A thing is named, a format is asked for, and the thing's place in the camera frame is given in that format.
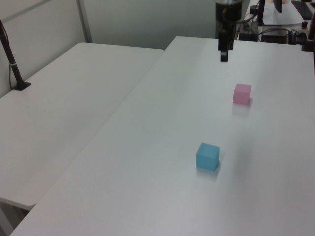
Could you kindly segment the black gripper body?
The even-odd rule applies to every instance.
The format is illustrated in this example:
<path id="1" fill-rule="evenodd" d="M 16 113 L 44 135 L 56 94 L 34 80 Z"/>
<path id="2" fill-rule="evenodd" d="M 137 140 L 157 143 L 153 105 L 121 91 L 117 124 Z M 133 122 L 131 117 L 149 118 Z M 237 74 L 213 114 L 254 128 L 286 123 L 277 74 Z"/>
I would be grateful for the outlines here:
<path id="1" fill-rule="evenodd" d="M 235 22 L 242 17 L 242 5 L 242 1 L 215 2 L 216 37 L 222 30 L 230 31 L 232 35 L 235 34 Z"/>

